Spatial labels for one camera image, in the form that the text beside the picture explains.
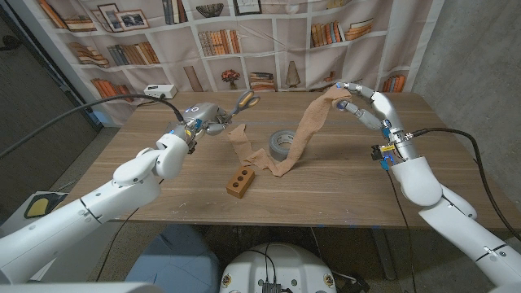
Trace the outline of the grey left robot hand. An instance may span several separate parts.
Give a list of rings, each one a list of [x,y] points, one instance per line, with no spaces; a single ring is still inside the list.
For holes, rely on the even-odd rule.
[[[205,134],[215,136],[226,128],[230,115],[215,103],[196,103],[182,112],[183,122],[174,124],[167,133],[186,143],[196,142]]]

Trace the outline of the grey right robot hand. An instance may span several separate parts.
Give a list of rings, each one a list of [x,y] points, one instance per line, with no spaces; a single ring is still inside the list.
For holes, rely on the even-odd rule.
[[[353,114],[368,129],[381,131],[387,143],[396,148],[396,153],[403,160],[418,158],[414,144],[406,137],[404,125],[386,95],[356,83],[337,82],[335,87],[357,94],[374,110],[374,113],[356,106],[346,98],[335,104],[338,110]]]

